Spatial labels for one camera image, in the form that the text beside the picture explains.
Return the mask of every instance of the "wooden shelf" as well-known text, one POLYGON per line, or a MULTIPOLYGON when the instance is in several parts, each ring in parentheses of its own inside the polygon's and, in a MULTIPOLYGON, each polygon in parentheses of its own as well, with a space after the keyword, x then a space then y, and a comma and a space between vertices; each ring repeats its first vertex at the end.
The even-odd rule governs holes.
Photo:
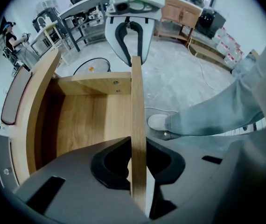
POLYGON ((159 32, 157 29, 155 30, 155 35, 158 35, 159 36, 167 36, 167 37, 173 37, 173 38, 176 38, 176 39, 179 39, 179 40, 183 40, 183 41, 187 41, 187 36, 184 35, 174 35, 174 34, 171 34, 171 33, 166 33, 166 32, 159 32))
POLYGON ((131 136, 131 95, 49 98, 42 131, 42 165, 72 150, 131 136))
POLYGON ((189 49, 195 57, 214 63, 228 71, 231 71, 231 68, 225 64, 224 59, 217 56, 215 53, 195 44, 190 44, 189 49))

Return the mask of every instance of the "jeans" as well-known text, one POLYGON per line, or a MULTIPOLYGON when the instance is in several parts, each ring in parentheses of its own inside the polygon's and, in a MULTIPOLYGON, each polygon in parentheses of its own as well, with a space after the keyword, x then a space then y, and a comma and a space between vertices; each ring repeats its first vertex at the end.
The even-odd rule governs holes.
POLYGON ((224 133, 264 117, 252 90, 266 74, 266 47, 251 71, 213 98, 166 118, 172 133, 203 136, 224 133))

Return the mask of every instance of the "white countertop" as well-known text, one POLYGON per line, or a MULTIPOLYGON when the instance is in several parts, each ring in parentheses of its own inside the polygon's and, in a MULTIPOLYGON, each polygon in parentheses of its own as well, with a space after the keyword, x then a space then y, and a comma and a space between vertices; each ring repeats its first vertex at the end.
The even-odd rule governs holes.
POLYGON ((42 29, 38 32, 38 34, 35 35, 34 39, 30 42, 29 45, 32 46, 33 44, 35 44, 35 43, 38 41, 38 39, 40 39, 41 36, 44 37, 44 36, 45 36, 44 31, 47 30, 49 27, 52 27, 53 25, 57 24, 57 23, 58 23, 58 21, 54 21, 54 22, 52 22, 52 23, 50 23, 50 24, 47 24, 47 26, 45 26, 44 28, 42 28, 42 29))
POLYGON ((61 19, 66 19, 80 12, 87 12, 89 9, 97 6, 100 1, 102 1, 103 4, 109 2, 109 0, 82 0, 60 13, 59 17, 61 19))

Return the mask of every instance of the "wooden panel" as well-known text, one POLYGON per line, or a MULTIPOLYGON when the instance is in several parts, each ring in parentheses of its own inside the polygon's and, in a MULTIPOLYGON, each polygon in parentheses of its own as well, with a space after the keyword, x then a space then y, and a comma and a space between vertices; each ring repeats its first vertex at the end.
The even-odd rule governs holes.
POLYGON ((130 94, 131 73, 91 73, 54 79, 48 92, 53 95, 130 94))
POLYGON ((184 33, 182 35, 174 35, 174 34, 171 34, 171 33, 166 33, 166 32, 161 32, 161 31, 156 30, 156 34, 159 34, 159 36, 173 37, 173 38, 180 39, 180 40, 183 40, 183 41, 187 40, 187 37, 183 36, 184 33))
POLYGON ((227 71, 231 71, 231 68, 229 68, 225 64, 223 58, 217 56, 213 52, 206 50, 205 48, 202 48, 200 46, 197 46, 195 44, 191 44, 189 46, 189 50, 190 50, 191 54, 194 55, 195 57, 197 57, 199 59, 203 59, 203 60, 208 61, 208 62, 211 62, 215 65, 218 65, 227 71))
POLYGON ((16 123, 8 128, 14 169, 19 184, 36 171, 35 128, 46 88, 59 63, 60 52, 53 50, 45 55, 33 69, 33 75, 20 102, 16 123))
POLYGON ((199 17, 198 11, 194 11, 194 9, 189 9, 187 7, 183 7, 182 10, 182 19, 180 21, 181 24, 194 28, 199 17))
POLYGON ((194 28, 202 9, 184 0, 165 0, 162 19, 194 28))
POLYGON ((162 8, 162 19, 180 22, 182 14, 181 2, 179 0, 165 0, 162 8))
POLYGON ((52 96, 43 125, 43 165, 78 148, 131 136, 130 97, 52 96))
POLYGON ((132 198, 145 211, 147 189, 147 145, 144 126, 144 100, 141 60, 139 56, 132 57, 131 84, 131 123, 132 123, 132 198))

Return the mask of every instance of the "wooden cabinet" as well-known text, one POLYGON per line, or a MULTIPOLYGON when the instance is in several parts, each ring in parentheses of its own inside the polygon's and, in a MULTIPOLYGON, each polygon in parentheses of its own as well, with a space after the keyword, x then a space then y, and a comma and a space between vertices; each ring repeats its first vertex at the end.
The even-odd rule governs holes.
POLYGON ((162 19, 194 28, 202 9, 183 0, 165 0, 162 19))
POLYGON ((194 27, 196 26, 198 17, 202 13, 202 9, 184 0, 165 0, 165 6, 162 9, 162 19, 179 23, 183 26, 191 28, 188 35, 180 32, 177 35, 161 31, 161 22, 159 27, 155 30, 157 36, 170 36, 180 40, 190 41, 190 37, 194 27))
POLYGON ((162 18, 174 22, 181 22, 182 5, 179 0, 165 0, 165 6, 162 9, 162 18))

